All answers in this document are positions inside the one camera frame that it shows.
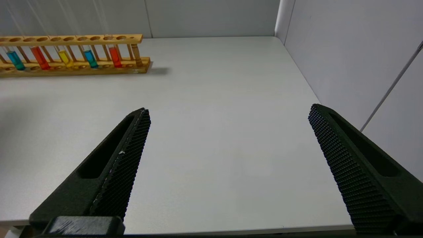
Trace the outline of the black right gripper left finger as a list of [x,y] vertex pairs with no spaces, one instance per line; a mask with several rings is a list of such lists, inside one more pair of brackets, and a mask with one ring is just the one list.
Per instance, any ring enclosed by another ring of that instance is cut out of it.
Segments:
[[59,216],[124,220],[150,125],[146,108],[128,114],[30,214],[30,225],[45,229]]

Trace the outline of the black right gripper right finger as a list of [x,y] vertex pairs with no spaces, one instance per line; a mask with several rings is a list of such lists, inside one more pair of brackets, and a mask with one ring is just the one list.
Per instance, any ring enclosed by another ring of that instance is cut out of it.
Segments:
[[422,182],[331,108],[313,104],[308,120],[356,234],[421,236]]

